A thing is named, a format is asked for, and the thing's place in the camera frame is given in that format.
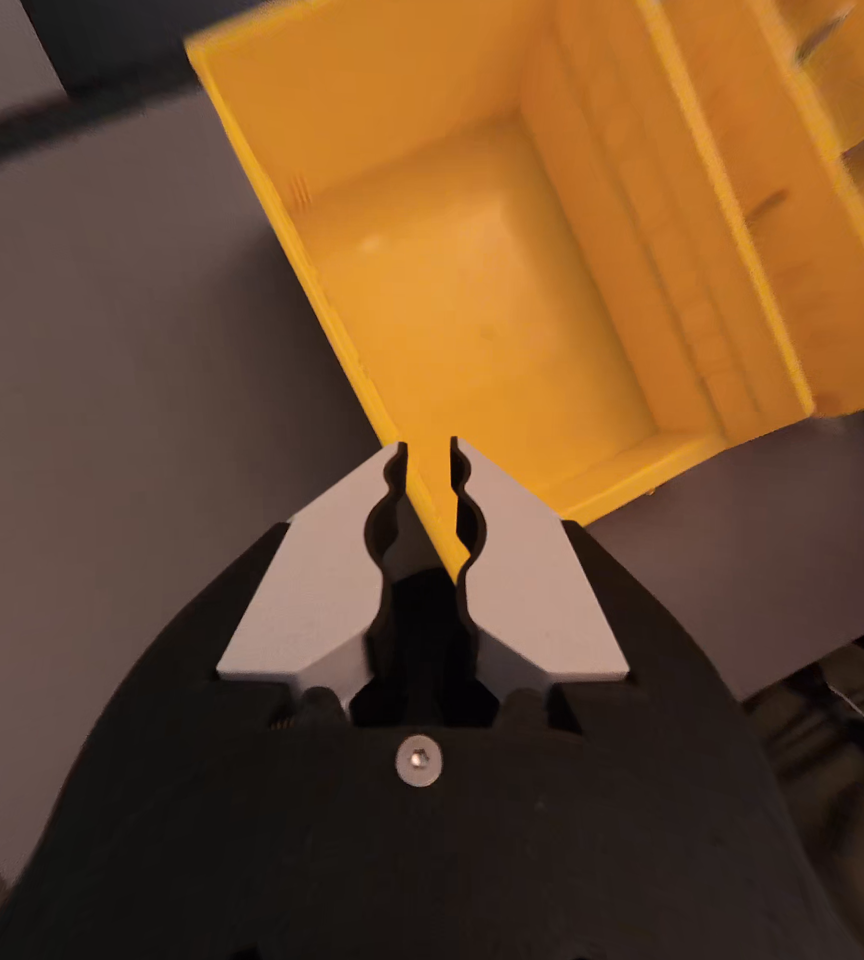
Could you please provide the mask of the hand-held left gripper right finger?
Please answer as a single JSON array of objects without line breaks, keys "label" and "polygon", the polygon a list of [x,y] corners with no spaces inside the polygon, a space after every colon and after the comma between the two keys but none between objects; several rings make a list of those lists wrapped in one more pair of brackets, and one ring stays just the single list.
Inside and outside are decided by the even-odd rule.
[{"label": "hand-held left gripper right finger", "polygon": [[629,679],[562,517],[465,438],[450,438],[448,461],[453,524],[437,515],[432,543],[454,584],[462,680],[502,702]]}]

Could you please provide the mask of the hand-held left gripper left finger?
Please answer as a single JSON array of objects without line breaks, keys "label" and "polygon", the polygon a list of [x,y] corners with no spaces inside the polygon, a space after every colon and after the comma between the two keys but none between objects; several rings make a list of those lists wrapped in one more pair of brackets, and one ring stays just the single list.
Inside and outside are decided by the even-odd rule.
[{"label": "hand-held left gripper left finger", "polygon": [[217,666],[228,682],[328,689],[347,711],[376,667],[390,615],[383,564],[398,534],[409,450],[381,448],[295,513]]}]

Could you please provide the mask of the yellow divided plastic bin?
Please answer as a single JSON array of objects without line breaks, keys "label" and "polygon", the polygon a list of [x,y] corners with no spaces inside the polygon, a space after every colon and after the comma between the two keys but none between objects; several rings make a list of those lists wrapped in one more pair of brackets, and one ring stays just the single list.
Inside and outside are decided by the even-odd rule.
[{"label": "yellow divided plastic bin", "polygon": [[820,416],[864,410],[864,2],[666,2]]}]

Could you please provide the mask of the black flat pad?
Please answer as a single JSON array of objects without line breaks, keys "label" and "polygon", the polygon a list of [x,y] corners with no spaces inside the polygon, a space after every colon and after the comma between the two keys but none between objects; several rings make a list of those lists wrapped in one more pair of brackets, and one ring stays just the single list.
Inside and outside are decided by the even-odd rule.
[{"label": "black flat pad", "polygon": [[23,1],[64,89],[113,85],[179,62],[184,41],[259,1]]}]

